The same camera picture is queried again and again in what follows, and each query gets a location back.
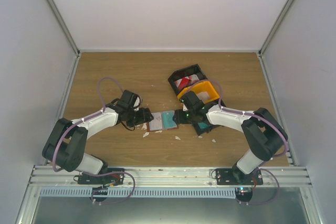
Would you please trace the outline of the teal credit card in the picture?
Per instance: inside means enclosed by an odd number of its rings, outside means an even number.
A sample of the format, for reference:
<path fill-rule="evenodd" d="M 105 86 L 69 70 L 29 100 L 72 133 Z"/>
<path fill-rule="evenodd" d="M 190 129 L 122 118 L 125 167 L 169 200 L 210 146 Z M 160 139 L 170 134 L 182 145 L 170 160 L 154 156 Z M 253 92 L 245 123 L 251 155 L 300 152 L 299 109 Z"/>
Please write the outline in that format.
<path fill-rule="evenodd" d="M 177 124 L 173 121 L 174 111 L 165 111 L 162 113 L 162 123 L 164 129 L 175 129 Z"/>

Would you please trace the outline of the brown leather card holder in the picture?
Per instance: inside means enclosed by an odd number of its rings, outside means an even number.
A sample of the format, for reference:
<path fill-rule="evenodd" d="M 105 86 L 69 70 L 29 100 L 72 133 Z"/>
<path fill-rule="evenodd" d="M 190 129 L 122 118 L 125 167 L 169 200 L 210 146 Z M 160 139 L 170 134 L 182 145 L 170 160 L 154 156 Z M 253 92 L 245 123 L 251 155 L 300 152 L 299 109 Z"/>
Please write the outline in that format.
<path fill-rule="evenodd" d="M 153 120 L 146 124 L 148 132 L 162 132 L 165 130 L 178 129 L 173 116 L 175 111 L 164 111 L 152 113 Z"/>

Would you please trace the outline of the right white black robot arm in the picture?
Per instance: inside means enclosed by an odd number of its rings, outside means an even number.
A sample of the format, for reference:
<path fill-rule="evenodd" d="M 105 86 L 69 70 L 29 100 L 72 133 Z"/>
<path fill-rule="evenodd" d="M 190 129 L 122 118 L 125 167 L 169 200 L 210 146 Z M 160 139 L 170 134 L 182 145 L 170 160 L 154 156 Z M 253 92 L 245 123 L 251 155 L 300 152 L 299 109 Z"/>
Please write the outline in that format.
<path fill-rule="evenodd" d="M 174 112 L 176 124 L 204 123 L 244 134 L 249 149 L 232 167 L 233 180 L 237 184 L 247 183 L 260 165 L 288 151 L 287 133 L 265 108 L 256 111 L 231 109 L 223 106 L 221 99 L 204 103 L 193 91 L 185 93 L 180 101 L 184 108 Z"/>

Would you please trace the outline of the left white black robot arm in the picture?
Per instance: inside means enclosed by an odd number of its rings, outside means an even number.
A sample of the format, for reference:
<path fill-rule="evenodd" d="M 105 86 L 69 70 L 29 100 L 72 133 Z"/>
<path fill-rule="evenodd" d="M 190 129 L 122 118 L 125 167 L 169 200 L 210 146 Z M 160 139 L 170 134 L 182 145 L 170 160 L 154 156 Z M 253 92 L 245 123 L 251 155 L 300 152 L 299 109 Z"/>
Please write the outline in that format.
<path fill-rule="evenodd" d="M 85 153 L 87 140 L 95 134 L 121 124 L 129 131 L 137 125 L 151 122 L 154 117 L 149 108 L 141 107 L 142 99 L 129 90 L 120 98 L 104 104 L 102 109 L 84 118 L 59 119 L 42 152 L 51 162 L 54 172 L 79 171 L 90 175 L 96 184 L 108 179 L 107 164 L 104 160 Z"/>

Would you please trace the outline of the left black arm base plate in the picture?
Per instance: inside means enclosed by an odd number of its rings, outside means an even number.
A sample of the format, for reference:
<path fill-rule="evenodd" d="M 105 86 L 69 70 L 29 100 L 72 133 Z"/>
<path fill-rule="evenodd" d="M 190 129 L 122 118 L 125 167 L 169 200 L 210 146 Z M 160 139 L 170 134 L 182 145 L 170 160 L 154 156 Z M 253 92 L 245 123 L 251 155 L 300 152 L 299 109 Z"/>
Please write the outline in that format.
<path fill-rule="evenodd" d="M 87 174 L 80 174 L 74 176 L 74 181 L 79 185 L 92 185 L 92 192 L 90 198 L 97 203 L 104 202 L 107 197 L 99 197 L 107 195 L 108 187 L 119 186 L 123 184 L 124 168 L 104 168 L 100 174 L 113 173 L 107 176 L 89 176 Z"/>

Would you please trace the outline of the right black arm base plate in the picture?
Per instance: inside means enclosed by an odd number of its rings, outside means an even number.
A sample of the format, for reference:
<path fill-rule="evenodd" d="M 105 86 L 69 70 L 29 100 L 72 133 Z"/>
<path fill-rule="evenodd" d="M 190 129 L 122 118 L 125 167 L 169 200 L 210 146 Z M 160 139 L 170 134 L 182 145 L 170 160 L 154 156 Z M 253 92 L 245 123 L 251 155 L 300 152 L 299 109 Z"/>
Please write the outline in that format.
<path fill-rule="evenodd" d="M 261 172 L 244 174 L 238 168 L 216 168 L 210 176 L 216 180 L 217 185 L 232 186 L 236 200 L 240 203 L 250 203 L 256 186 L 263 184 Z"/>

